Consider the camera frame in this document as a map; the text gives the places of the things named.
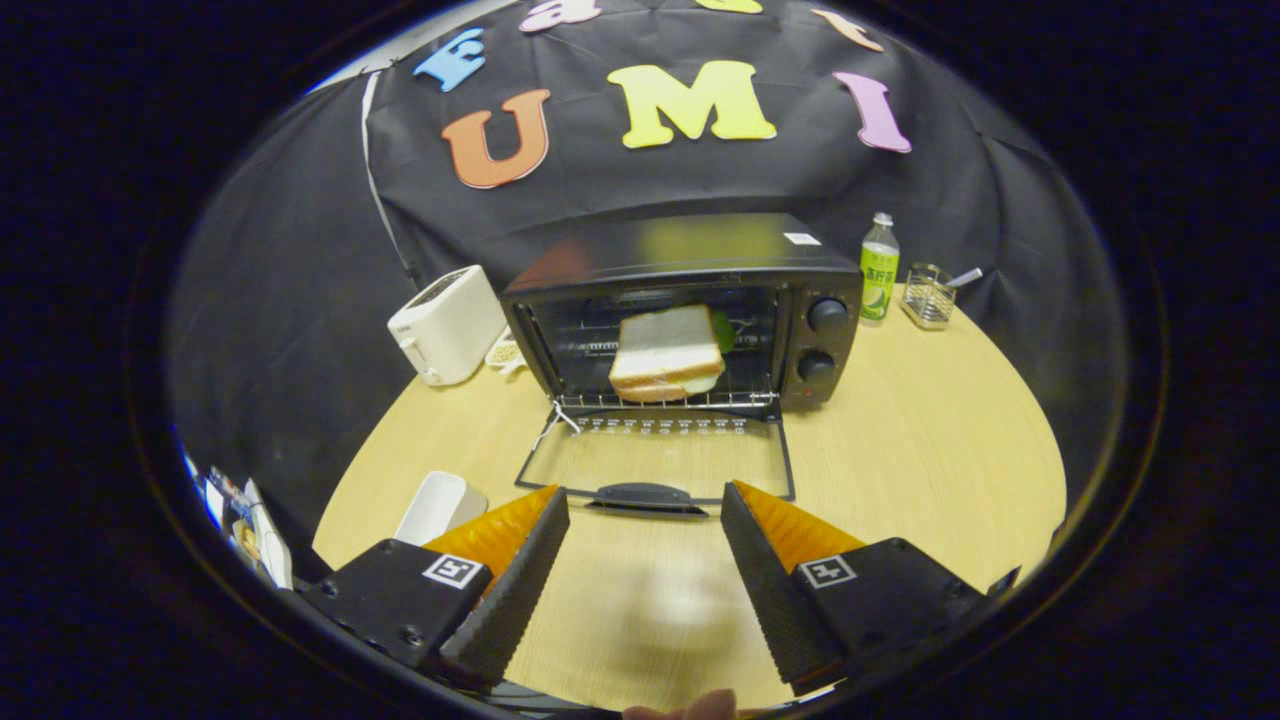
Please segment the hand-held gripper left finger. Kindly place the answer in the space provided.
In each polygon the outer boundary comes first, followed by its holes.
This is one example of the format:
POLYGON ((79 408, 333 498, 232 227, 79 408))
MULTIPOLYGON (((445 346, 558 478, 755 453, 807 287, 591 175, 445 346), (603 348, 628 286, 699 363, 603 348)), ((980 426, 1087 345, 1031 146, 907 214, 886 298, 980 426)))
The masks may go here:
POLYGON ((547 486, 429 541, 383 539, 306 589, 356 641, 468 691, 502 683, 570 528, 547 486))

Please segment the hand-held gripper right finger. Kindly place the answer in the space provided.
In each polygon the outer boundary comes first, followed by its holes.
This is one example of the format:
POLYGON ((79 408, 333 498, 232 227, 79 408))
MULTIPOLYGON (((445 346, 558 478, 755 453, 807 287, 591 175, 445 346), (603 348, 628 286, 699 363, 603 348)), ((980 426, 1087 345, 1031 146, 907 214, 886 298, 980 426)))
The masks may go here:
POLYGON ((879 680, 960 635, 1012 588, 979 591, 901 537, 867 543, 741 480, 721 525, 780 679, 805 694, 879 680))

